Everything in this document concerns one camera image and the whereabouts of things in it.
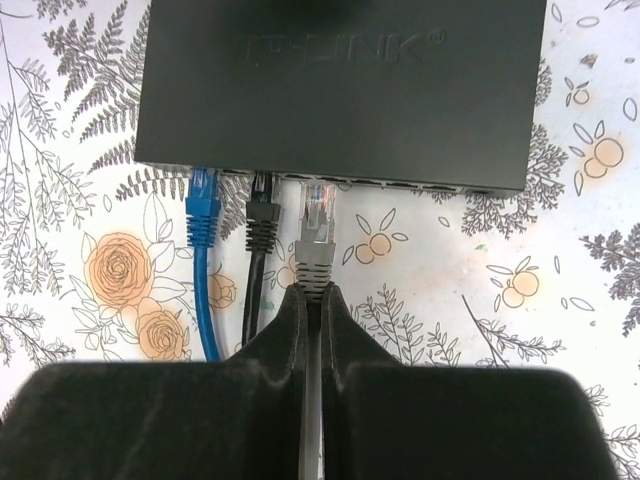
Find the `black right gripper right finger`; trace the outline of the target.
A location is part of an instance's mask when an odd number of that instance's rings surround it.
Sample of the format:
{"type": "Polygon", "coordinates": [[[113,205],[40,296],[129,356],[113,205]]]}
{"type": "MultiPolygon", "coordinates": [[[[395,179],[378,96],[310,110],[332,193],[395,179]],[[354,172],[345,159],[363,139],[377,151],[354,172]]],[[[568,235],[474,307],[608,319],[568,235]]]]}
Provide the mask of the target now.
{"type": "Polygon", "coordinates": [[[549,369],[406,366],[321,303],[328,479],[613,479],[586,395],[549,369]]]}

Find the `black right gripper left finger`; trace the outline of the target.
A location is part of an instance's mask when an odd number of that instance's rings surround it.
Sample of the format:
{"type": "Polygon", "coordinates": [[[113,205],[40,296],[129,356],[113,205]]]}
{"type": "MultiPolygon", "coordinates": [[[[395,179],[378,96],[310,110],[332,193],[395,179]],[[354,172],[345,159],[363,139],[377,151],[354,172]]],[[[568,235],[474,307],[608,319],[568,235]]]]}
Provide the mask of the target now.
{"type": "Polygon", "coordinates": [[[64,363],[35,372],[1,427],[5,479],[295,479],[306,302],[229,359],[64,363]]]}

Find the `black network switch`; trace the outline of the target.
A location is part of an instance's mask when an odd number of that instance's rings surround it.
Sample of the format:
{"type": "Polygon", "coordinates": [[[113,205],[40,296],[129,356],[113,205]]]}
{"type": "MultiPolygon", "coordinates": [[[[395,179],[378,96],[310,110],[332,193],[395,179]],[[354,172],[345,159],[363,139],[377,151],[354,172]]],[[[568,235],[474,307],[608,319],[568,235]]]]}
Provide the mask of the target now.
{"type": "Polygon", "coordinates": [[[509,197],[543,1],[155,1],[135,159],[509,197]]]}

